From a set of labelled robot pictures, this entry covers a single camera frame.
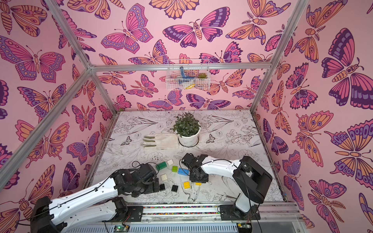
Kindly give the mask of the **blue lego brick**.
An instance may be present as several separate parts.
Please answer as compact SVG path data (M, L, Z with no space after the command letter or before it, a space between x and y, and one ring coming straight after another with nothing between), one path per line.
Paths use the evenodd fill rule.
M179 168L177 173L179 175L189 176L189 170L188 169Z

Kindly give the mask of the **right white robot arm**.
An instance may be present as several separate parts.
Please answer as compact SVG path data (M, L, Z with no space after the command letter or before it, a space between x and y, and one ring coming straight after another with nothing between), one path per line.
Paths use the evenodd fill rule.
M180 160L187 167L189 180L207 183L209 175L231 178L241 189L235 201L235 209L242 213L255 213L264 203L273 177L253 158L244 156L240 160L217 159L206 154L195 157L187 153Z

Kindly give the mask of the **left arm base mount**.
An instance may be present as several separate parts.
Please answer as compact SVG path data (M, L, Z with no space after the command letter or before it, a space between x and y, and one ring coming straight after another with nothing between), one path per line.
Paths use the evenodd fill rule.
M144 206L127 206L114 210L114 216L103 222L141 222Z

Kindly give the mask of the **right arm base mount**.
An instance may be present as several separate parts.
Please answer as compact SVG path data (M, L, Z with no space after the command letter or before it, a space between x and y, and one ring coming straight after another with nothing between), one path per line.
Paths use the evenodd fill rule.
M239 210L234 205L220 205L218 207L220 218L222 220L260 220L261 216L258 205L251 206L248 212Z

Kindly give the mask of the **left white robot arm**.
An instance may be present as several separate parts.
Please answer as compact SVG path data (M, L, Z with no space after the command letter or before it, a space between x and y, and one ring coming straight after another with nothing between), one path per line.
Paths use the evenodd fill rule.
M159 191L157 170L149 163L119 169L103 181L62 198L39 199L30 217L32 233L66 233L99 221L126 221L130 211L124 196Z

